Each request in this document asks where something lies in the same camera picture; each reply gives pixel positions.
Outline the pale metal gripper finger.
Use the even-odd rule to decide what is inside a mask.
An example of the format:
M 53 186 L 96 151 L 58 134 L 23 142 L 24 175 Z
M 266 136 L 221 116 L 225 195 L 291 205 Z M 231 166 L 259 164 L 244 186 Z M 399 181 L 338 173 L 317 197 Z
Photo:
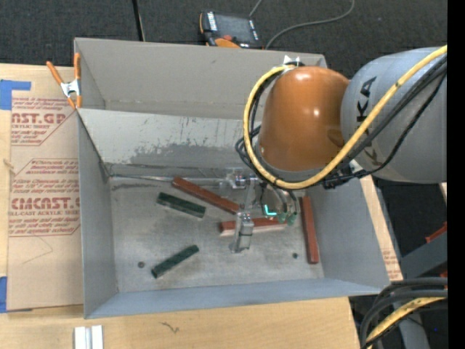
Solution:
M 240 252 L 240 239 L 241 239 L 240 230 L 241 230 L 241 224 L 242 224 L 242 216 L 243 216 L 243 213 L 239 212 L 235 218 L 234 237 L 233 237 L 232 242 L 229 245 L 229 249 L 232 253 Z
M 253 236 L 254 222 L 251 220 L 242 220 L 238 234 L 238 251 L 249 249 L 251 238 Z

